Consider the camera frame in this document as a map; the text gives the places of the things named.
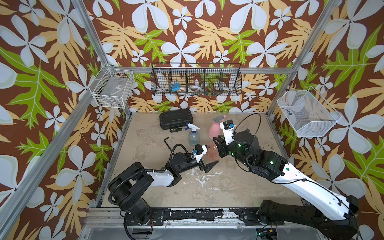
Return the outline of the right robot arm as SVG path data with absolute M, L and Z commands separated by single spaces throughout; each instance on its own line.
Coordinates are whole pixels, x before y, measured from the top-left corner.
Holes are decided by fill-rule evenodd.
M 312 227 L 330 240 L 360 239 L 356 197 L 344 197 L 329 190 L 281 155 L 263 150 L 256 134 L 251 134 L 250 130 L 239 132 L 238 126 L 225 116 L 213 121 L 218 130 L 211 138 L 221 158 L 233 157 L 244 172 L 284 186 L 307 202 L 304 206 L 294 206 L 263 200 L 257 211 L 260 222 L 265 225 L 290 222 Z

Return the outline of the clear red spray bottle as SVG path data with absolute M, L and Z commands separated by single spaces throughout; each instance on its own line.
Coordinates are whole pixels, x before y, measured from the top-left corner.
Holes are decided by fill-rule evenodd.
M 216 146 L 216 144 L 214 142 L 211 142 L 207 146 L 207 149 L 208 149 L 208 151 L 206 153 L 206 157 L 208 159 L 210 159 L 211 161 L 217 161 L 220 159 L 218 147 Z

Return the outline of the blue white spray nozzle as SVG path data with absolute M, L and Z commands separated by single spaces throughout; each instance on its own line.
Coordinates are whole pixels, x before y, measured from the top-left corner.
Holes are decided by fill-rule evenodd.
M 196 132 L 197 130 L 199 130 L 200 128 L 191 124 L 191 123 L 187 123 L 186 124 L 186 130 L 191 130 L 192 132 Z

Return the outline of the opaque pink spray bottle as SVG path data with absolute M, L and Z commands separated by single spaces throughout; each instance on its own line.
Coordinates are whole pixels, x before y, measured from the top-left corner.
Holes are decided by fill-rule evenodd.
M 221 129 L 220 123 L 214 122 L 209 129 L 210 139 L 217 138 L 221 134 L 221 132 L 222 132 L 222 129 Z

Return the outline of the clear blue spray bottle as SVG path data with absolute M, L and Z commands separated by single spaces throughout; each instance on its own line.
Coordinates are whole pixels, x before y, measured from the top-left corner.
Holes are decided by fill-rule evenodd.
M 188 143 L 192 147 L 200 143 L 200 135 L 198 131 L 190 131 L 188 135 Z

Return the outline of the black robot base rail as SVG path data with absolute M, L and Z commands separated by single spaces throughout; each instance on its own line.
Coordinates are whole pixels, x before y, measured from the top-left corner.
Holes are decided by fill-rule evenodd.
M 264 225 L 264 219 L 258 215 L 259 208 L 151 208 L 144 217 L 146 223 L 132 213 L 125 213 L 127 226 L 165 226 L 170 221 L 219 222 L 221 220 L 239 221 L 246 226 Z

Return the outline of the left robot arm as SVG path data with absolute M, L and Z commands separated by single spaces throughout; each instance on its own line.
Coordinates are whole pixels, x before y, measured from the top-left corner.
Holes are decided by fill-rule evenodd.
M 206 145 L 195 145 L 188 152 L 182 144 L 170 149 L 169 159 L 161 169 L 144 167 L 135 162 L 108 184 L 108 201 L 124 211 L 125 219 L 132 217 L 139 225 L 147 224 L 153 218 L 153 210 L 143 199 L 143 194 L 151 187 L 173 187 L 181 179 L 181 174 L 198 168 L 208 173 L 219 161 L 205 164 L 203 156 L 208 152 Z

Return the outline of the pink grey spray nozzle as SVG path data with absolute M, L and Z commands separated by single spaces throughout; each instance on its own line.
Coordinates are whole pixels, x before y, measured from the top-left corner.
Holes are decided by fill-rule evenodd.
M 222 120 L 224 120 L 226 118 L 226 115 L 222 115 L 222 116 L 218 116 L 218 117 L 215 117 L 214 119 L 212 119 L 212 121 L 215 123 L 215 124 L 219 124 Z

